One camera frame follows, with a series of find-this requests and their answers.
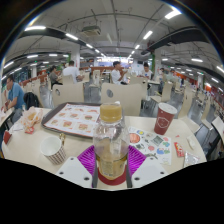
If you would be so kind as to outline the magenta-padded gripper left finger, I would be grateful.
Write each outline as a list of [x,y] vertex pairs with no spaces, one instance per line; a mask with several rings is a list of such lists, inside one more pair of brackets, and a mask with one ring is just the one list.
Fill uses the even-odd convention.
[[94,146],[88,147],[77,157],[69,157],[56,175],[84,188],[96,188],[98,172]]

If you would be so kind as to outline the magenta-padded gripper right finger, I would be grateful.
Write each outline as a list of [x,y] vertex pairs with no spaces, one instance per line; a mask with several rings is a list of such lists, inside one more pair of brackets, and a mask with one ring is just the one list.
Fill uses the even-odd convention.
[[140,188],[168,175],[157,159],[146,157],[133,146],[129,146],[126,171],[128,188]]

